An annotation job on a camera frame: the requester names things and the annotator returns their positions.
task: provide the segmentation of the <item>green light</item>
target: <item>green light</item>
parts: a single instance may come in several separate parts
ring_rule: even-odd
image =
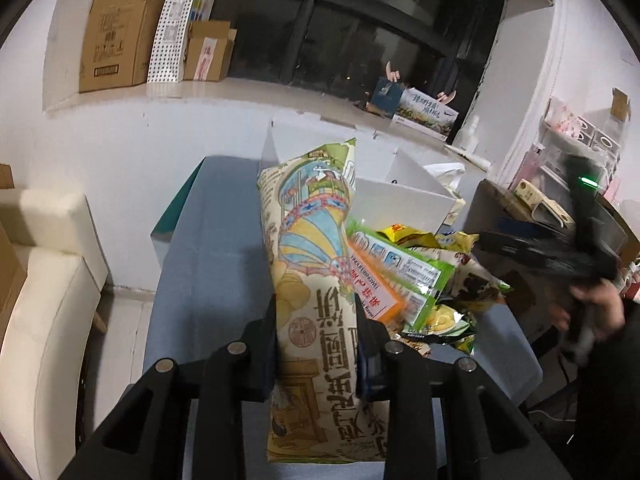
[[[594,189],[598,189],[600,187],[598,186],[597,182],[594,182],[593,180],[591,180],[590,178],[586,178],[585,176],[580,177],[580,181],[589,187],[593,187]]]

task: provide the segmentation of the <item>blue tablecloth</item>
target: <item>blue tablecloth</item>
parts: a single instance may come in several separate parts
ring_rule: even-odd
[[[273,287],[262,245],[258,161],[206,158],[191,188],[162,266],[146,340],[144,368],[171,357],[178,363],[207,358],[238,338],[264,314]],[[462,354],[435,346],[433,358]],[[542,370],[518,323],[504,305],[479,316],[475,359],[513,400],[521,403],[542,381]],[[383,463],[267,464],[268,406],[245,403],[247,478],[369,480]],[[445,463],[440,405],[434,401],[438,462]],[[190,456],[190,446],[186,450]]]

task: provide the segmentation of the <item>open white box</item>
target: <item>open white box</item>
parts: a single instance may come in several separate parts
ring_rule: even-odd
[[[351,217],[379,230],[392,224],[436,232],[456,199],[397,146],[372,131],[319,118],[274,118],[262,150],[260,169],[275,166],[329,142],[356,138],[356,195]]]

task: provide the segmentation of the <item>white sofa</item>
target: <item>white sofa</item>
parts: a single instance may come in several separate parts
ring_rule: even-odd
[[[27,270],[0,348],[0,433],[33,480],[76,453],[78,381],[107,266],[81,193],[0,190]]]

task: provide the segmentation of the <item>window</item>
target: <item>window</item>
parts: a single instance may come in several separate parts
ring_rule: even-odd
[[[455,132],[478,90],[504,0],[216,0],[238,29],[229,75],[366,102],[391,62],[427,94],[456,90]]]

